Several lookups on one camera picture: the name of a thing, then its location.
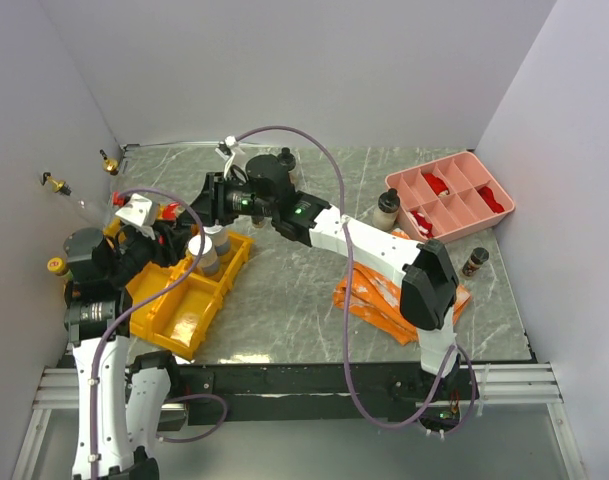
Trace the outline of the red-lid sauce jar back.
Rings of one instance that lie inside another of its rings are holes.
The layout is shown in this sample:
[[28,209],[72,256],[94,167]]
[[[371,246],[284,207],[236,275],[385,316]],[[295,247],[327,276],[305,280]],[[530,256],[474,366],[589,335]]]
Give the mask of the red-lid sauce jar back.
[[162,221],[175,222],[179,215],[184,212],[184,207],[179,202],[171,202],[161,206],[158,212],[158,219]]

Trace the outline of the white-lid jar edge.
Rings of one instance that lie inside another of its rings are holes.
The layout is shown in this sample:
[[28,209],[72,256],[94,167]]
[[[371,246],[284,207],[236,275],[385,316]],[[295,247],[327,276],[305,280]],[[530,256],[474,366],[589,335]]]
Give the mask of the white-lid jar edge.
[[198,259],[193,268],[195,273],[210,278],[215,278],[220,273],[221,263],[210,237],[192,237],[187,245],[187,253],[192,260]]

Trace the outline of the tall oil bottle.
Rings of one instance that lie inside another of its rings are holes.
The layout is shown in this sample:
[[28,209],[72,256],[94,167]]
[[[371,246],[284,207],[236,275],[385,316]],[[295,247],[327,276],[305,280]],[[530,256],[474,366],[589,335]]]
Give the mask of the tall oil bottle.
[[67,182],[55,179],[50,172],[41,174],[40,183],[89,225],[104,229],[110,222],[110,209],[106,205],[81,196]]
[[102,158],[103,170],[111,176],[117,176],[120,171],[122,159],[120,157],[110,156],[104,149],[99,150]]

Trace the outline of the black-lid jar white powder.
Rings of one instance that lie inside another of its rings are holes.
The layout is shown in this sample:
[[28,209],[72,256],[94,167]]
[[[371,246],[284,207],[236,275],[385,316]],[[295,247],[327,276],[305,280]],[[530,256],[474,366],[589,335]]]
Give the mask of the black-lid jar white powder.
[[399,208],[398,191],[395,188],[389,188],[378,197],[372,225],[379,230],[390,231],[395,225]]

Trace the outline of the blue-label clear jar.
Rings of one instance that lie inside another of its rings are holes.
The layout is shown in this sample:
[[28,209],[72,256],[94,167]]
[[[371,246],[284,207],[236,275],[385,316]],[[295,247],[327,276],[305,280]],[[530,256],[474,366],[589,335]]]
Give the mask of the blue-label clear jar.
[[205,233],[211,239],[215,251],[221,263],[228,263],[233,255],[228,230],[221,225],[204,228]]

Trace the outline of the black-cap spice shaker back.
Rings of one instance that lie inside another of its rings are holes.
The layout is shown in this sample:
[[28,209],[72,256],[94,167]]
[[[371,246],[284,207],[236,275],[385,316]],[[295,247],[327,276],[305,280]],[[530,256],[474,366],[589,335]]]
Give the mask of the black-cap spice shaker back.
[[261,216],[253,216],[251,222],[254,228],[262,228],[265,225],[265,218]]

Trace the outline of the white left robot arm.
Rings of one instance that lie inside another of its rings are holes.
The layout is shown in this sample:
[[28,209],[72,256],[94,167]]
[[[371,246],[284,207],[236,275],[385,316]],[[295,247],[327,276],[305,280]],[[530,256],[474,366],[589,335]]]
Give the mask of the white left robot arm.
[[192,232],[157,221],[147,236],[130,225],[115,236],[87,227],[63,244],[71,279],[64,324],[78,378],[75,479],[157,479],[156,428],[163,402],[177,399],[184,378],[170,351],[127,363],[134,303],[128,283],[149,263],[176,265]]

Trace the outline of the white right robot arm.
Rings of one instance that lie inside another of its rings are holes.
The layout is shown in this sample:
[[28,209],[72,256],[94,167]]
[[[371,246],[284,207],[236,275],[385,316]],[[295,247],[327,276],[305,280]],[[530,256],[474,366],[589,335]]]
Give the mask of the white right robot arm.
[[206,226],[233,223],[240,216],[268,218],[284,238],[352,258],[383,275],[400,290],[403,319],[418,331],[422,386],[444,398],[457,385],[453,311],[458,277],[445,246],[396,237],[356,219],[338,207],[299,191],[274,155],[258,155],[241,178],[206,175],[191,203]]

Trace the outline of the yellow compartment bin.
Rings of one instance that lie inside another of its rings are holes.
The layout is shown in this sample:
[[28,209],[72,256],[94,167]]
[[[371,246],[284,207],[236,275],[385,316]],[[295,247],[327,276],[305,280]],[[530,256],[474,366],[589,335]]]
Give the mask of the yellow compartment bin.
[[[237,232],[228,233],[231,253],[225,256],[216,280],[191,272],[178,287],[131,314],[131,337],[148,342],[191,361],[204,342],[207,330],[234,281],[249,260],[254,240]],[[190,267],[190,258],[163,268],[147,264],[127,285],[133,303],[156,294],[180,278]]]

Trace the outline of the black-lid jar brown powder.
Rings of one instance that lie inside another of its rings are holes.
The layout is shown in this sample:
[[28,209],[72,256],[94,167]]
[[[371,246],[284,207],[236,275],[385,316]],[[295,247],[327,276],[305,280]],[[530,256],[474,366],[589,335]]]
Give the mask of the black-lid jar brown powder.
[[287,170],[289,179],[293,185],[297,184],[297,159],[288,147],[282,147],[277,156],[279,163]]

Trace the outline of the orange tie-dye cloth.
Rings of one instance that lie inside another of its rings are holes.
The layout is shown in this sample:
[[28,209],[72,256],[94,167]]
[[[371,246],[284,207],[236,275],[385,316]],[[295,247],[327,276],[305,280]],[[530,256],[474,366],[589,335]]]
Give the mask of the orange tie-dye cloth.
[[[347,276],[345,276],[333,291],[333,304],[343,309]],[[360,263],[354,263],[353,281],[351,284],[350,306],[351,314],[375,326],[392,336],[400,345],[418,343],[417,329],[407,322],[399,311],[401,290],[390,280],[375,270]],[[456,290],[453,323],[471,302],[472,294],[463,286]]]

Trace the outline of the red sock in tray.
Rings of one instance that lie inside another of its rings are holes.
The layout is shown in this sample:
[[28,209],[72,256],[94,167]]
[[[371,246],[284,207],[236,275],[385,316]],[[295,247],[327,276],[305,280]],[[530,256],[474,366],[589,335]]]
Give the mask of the red sock in tray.
[[413,225],[423,238],[433,238],[433,224],[420,211],[412,210],[410,212]]

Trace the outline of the pink compartment tray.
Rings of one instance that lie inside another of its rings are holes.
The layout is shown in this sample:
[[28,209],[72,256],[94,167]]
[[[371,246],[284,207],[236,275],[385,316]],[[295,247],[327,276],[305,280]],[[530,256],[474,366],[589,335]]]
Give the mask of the pink compartment tray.
[[[424,180],[423,173],[442,178],[450,194],[438,198]],[[513,199],[479,158],[469,151],[392,173],[385,182],[388,188],[398,191],[399,227],[418,241],[428,238],[423,238],[413,225],[412,210],[426,216],[433,224],[433,238],[444,243],[493,227],[515,210]],[[477,192],[483,186],[493,190],[496,200],[505,208],[504,213],[494,214],[485,204]]]

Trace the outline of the red sock right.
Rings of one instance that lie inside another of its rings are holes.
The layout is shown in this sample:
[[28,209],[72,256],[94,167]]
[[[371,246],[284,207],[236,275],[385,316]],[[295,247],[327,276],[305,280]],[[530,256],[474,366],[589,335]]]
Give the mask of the red sock right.
[[501,214],[505,212],[504,206],[496,200],[494,192],[490,187],[483,186],[479,188],[477,192],[494,214]]

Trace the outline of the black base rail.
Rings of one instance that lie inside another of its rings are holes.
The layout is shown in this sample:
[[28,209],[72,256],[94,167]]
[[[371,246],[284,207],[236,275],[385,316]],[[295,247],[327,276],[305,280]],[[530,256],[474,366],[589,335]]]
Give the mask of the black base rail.
[[[350,366],[358,398],[371,416],[401,422],[419,410],[432,378],[417,362]],[[357,419],[341,363],[182,365],[169,396],[213,394],[228,422]]]

